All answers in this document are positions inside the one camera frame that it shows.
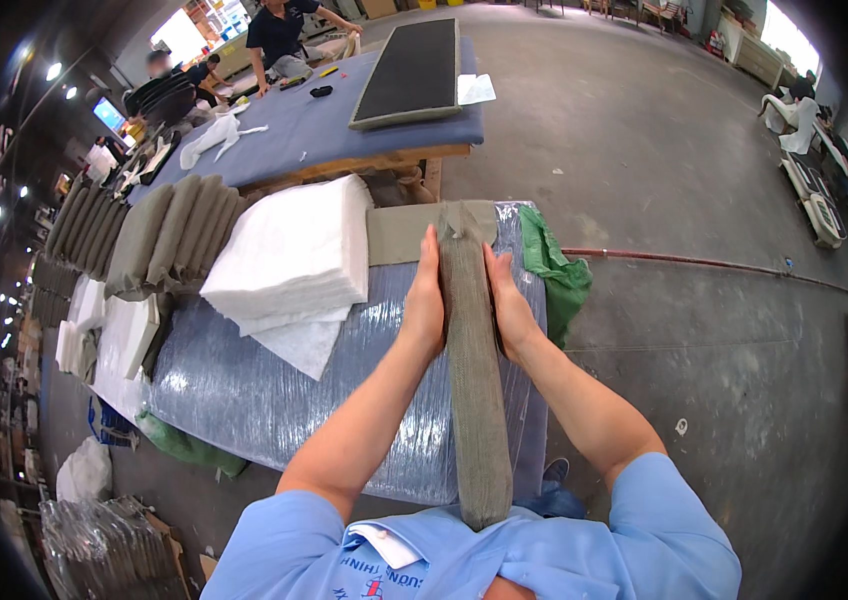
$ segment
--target black shirt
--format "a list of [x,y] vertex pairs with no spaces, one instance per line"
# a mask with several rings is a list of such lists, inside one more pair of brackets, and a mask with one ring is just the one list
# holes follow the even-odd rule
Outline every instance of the black shirt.
[[263,68],[269,69],[277,59],[300,50],[297,38],[304,28],[304,13],[316,13],[317,0],[288,0],[284,18],[273,16],[267,6],[254,16],[247,28],[247,47],[263,49]]
[[800,100],[801,98],[810,98],[811,100],[814,100],[814,87],[807,78],[800,75],[798,75],[793,81],[789,91],[790,97],[793,98],[794,101]]
[[184,72],[190,82],[197,87],[200,86],[200,83],[206,79],[210,73],[211,69],[207,66],[207,62],[205,60],[190,67],[190,69]]

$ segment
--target jeans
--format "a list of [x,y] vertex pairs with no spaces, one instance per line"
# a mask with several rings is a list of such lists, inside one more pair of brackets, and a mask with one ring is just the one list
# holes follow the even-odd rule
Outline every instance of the jeans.
[[587,508],[584,504],[573,492],[557,481],[545,480],[541,483],[539,496],[517,500],[514,505],[532,510],[544,519],[551,517],[584,519],[587,516]]

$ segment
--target forearm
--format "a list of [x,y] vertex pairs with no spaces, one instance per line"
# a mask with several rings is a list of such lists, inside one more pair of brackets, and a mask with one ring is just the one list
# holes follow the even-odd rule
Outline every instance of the forearm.
[[383,462],[430,357],[402,336],[357,390],[304,442],[277,493],[308,490],[327,498],[346,522]]
[[254,67],[254,75],[257,76],[257,85],[264,89],[267,87],[267,76],[263,70],[263,58],[261,58],[260,48],[248,48],[250,53],[250,64]]
[[574,365],[543,333],[529,340],[520,354],[520,363],[571,443],[598,470],[608,489],[638,456],[667,453],[636,408]]

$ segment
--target gray fabric tube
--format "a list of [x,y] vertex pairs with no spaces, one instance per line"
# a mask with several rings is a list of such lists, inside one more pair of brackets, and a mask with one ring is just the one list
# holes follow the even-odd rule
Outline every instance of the gray fabric tube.
[[463,202],[441,212],[437,231],[460,515],[471,529],[480,531],[506,519],[513,500],[483,235]]
[[49,256],[53,257],[57,245],[60,243],[61,231],[64,229],[64,223],[70,218],[70,213],[73,212],[73,207],[76,204],[77,194],[84,188],[86,180],[79,176],[70,185],[70,192],[67,198],[64,198],[64,204],[61,206],[61,212],[57,215],[57,220],[54,221],[54,227],[51,228],[50,234],[47,235],[47,243],[44,245]]

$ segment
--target gray pants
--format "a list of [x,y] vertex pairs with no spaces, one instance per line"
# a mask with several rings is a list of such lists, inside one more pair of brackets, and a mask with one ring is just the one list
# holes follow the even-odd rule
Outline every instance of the gray pants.
[[285,54],[277,59],[277,62],[267,69],[267,74],[277,79],[293,79],[306,74],[310,67],[308,61],[320,61],[327,58],[327,53],[316,46],[305,46],[294,54]]

